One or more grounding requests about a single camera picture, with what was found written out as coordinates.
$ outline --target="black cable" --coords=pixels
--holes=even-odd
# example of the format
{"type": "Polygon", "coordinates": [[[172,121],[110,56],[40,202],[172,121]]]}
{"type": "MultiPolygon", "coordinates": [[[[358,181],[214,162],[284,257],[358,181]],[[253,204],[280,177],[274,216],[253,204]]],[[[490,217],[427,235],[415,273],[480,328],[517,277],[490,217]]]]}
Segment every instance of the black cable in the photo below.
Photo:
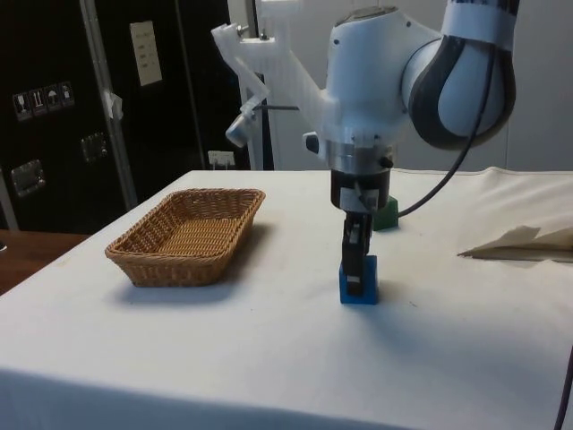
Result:
{"type": "Polygon", "coordinates": [[[450,179],[458,172],[462,163],[466,159],[467,153],[469,152],[469,150],[472,149],[472,146],[474,145],[475,137],[477,136],[479,129],[482,125],[483,114],[485,112],[485,109],[487,108],[488,98],[490,97],[490,89],[492,88],[493,67],[495,66],[496,52],[497,52],[497,48],[495,47],[495,45],[490,45],[490,58],[489,58],[489,61],[487,64],[486,81],[485,81],[485,86],[483,87],[483,95],[482,95],[482,101],[480,103],[479,115],[477,116],[477,118],[475,120],[474,129],[473,129],[472,133],[470,134],[469,138],[467,139],[466,147],[459,154],[458,159],[456,160],[456,162],[454,163],[452,168],[449,170],[448,174],[440,181],[440,183],[437,184],[428,194],[426,194],[426,196],[421,201],[419,201],[418,203],[415,203],[414,205],[412,205],[408,209],[401,211],[398,214],[399,218],[403,218],[403,217],[411,214],[412,212],[417,211],[422,206],[424,206],[427,202],[429,202],[431,199],[433,199],[436,196],[436,194],[439,193],[441,191],[441,189],[448,184],[450,179]]]}
{"type": "Polygon", "coordinates": [[[573,348],[571,349],[571,356],[569,357],[569,366],[567,368],[567,375],[565,376],[565,385],[563,387],[561,404],[559,407],[559,413],[557,414],[557,421],[555,422],[554,430],[561,430],[563,428],[563,423],[565,423],[565,416],[567,415],[567,408],[569,406],[569,397],[571,396],[571,386],[573,386],[573,348]]]}
{"type": "Polygon", "coordinates": [[[276,105],[259,105],[253,110],[262,110],[263,112],[269,110],[300,110],[296,106],[276,106],[276,105]]]}

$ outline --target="electrical outlet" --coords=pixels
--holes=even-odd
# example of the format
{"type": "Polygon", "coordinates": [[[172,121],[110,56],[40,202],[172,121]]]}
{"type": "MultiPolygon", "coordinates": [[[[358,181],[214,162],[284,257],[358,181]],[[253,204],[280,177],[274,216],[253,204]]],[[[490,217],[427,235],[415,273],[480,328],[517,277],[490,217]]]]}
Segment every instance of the electrical outlet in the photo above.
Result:
{"type": "Polygon", "coordinates": [[[209,164],[215,168],[233,168],[235,166],[235,154],[228,150],[210,150],[209,164]]]}

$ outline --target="metal bracket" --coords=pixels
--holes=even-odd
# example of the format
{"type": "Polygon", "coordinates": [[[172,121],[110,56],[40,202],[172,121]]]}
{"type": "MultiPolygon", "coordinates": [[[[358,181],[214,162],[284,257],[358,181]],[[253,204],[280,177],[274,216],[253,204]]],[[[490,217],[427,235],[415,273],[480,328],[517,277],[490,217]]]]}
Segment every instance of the metal bracket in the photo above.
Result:
{"type": "Polygon", "coordinates": [[[44,169],[39,159],[14,168],[11,175],[14,189],[21,199],[46,186],[44,169]]]}

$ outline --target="label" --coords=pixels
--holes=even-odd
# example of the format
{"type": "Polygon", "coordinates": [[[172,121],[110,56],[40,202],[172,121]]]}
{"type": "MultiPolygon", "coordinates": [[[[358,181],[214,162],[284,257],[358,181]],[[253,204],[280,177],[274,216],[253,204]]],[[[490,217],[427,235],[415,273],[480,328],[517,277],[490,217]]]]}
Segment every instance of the label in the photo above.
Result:
{"type": "Polygon", "coordinates": [[[47,112],[47,103],[44,90],[38,88],[28,93],[34,116],[44,115],[47,112]]]}
{"type": "Polygon", "coordinates": [[[75,105],[75,97],[73,95],[72,85],[69,82],[62,82],[58,85],[60,90],[60,100],[62,106],[68,107],[75,105]]]}
{"type": "Polygon", "coordinates": [[[133,52],[140,76],[140,85],[150,85],[163,80],[159,64],[158,47],[155,43],[153,21],[130,24],[133,52]]]}
{"type": "Polygon", "coordinates": [[[62,107],[60,101],[60,93],[57,90],[57,85],[50,85],[44,88],[44,94],[46,94],[46,103],[48,110],[58,110],[62,107]]]}
{"type": "Polygon", "coordinates": [[[364,204],[358,198],[358,193],[352,188],[340,189],[340,209],[347,212],[368,213],[378,210],[378,190],[364,190],[362,193],[364,204]]]}
{"type": "Polygon", "coordinates": [[[18,121],[25,121],[32,118],[32,108],[27,92],[14,94],[12,96],[12,101],[14,104],[14,112],[16,113],[16,118],[18,118],[18,121]]]}

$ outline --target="wicker basket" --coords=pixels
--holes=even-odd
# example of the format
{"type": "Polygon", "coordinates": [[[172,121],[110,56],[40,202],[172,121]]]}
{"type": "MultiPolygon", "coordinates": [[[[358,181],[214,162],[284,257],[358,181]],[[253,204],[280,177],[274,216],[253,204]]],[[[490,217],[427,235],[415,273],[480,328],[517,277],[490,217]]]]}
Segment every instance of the wicker basket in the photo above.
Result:
{"type": "Polygon", "coordinates": [[[265,193],[187,190],[170,194],[106,249],[137,287],[193,287],[220,279],[248,234],[265,193]]]}

